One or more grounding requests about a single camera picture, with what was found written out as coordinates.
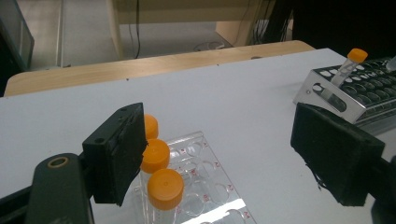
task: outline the clear plastic tray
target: clear plastic tray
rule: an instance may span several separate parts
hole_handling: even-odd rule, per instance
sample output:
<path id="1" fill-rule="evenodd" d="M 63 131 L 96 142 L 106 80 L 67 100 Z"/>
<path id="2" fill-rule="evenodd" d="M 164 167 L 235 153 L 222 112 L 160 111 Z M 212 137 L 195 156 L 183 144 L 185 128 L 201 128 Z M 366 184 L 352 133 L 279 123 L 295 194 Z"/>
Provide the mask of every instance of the clear plastic tray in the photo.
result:
<path id="1" fill-rule="evenodd" d="M 171 149 L 168 168 L 178 171 L 185 184 L 175 223 L 256 223 L 202 132 L 166 142 Z M 132 184 L 134 213 L 144 220 L 145 195 L 139 178 Z"/>

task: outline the tray hole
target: tray hole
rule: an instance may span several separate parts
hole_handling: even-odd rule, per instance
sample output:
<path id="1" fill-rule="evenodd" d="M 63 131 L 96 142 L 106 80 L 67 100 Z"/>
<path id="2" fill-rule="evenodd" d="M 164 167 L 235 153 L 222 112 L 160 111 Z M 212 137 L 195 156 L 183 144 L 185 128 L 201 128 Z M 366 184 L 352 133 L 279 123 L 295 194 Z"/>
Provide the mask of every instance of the tray hole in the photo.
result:
<path id="1" fill-rule="evenodd" d="M 201 145 L 201 143 L 193 142 L 193 143 L 190 143 L 190 144 L 187 146 L 186 150 L 187 150 L 187 153 L 188 153 L 190 156 L 192 156 L 192 157 L 197 157 L 197 156 L 199 156 L 199 154 L 201 154 L 202 145 Z"/>
<path id="2" fill-rule="evenodd" d="M 188 194 L 183 199 L 182 209 L 187 215 L 191 217 L 197 217 L 201 215 L 204 211 L 204 208 L 204 202 L 196 193 Z"/>
<path id="3" fill-rule="evenodd" d="M 213 202 L 221 203 L 221 204 L 226 203 L 228 198 L 230 197 L 230 192 L 227 190 L 227 187 L 225 187 L 222 184 L 217 183 L 217 184 L 215 184 L 215 189 L 216 189 L 217 193 L 212 192 L 210 194 Z"/>

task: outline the orange bottle cap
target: orange bottle cap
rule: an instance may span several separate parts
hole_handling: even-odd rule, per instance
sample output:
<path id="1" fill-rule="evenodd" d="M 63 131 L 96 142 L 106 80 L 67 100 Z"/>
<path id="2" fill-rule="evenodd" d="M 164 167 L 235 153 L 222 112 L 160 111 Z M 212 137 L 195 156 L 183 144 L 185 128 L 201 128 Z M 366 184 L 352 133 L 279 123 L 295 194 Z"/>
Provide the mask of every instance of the orange bottle cap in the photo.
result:
<path id="1" fill-rule="evenodd" d="M 362 63 L 366 60 L 368 55 L 369 54 L 362 49 L 353 49 L 348 53 L 347 57 L 355 63 Z"/>
<path id="2" fill-rule="evenodd" d="M 162 169 L 148 180 L 148 200 L 160 210 L 171 210 L 180 204 L 183 189 L 183 178 L 178 172 Z"/>
<path id="3" fill-rule="evenodd" d="M 145 130 L 147 139 L 158 137 L 158 121 L 150 114 L 145 114 Z"/>
<path id="4" fill-rule="evenodd" d="M 148 146 L 143 152 L 143 161 L 140 165 L 142 171 L 153 174 L 166 168 L 169 164 L 170 149 L 163 140 L 149 139 Z"/>

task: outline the white tabletop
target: white tabletop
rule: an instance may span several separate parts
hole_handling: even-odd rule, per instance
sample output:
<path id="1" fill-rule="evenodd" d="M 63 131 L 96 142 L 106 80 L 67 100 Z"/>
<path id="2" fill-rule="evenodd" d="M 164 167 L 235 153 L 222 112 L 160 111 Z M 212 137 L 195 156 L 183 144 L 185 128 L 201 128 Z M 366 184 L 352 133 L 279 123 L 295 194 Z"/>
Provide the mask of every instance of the white tabletop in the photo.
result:
<path id="1" fill-rule="evenodd" d="M 329 49 L 0 99 L 0 197 L 31 184 L 49 156 L 82 142 L 115 110 L 143 102 L 160 138 L 202 131 L 257 223 L 372 223 L 373 198 L 343 207 L 320 191 L 290 146 L 292 99 L 313 68 L 341 64 Z M 383 157 L 396 154 L 390 131 Z M 96 223 L 133 223 L 127 207 L 93 204 Z"/>

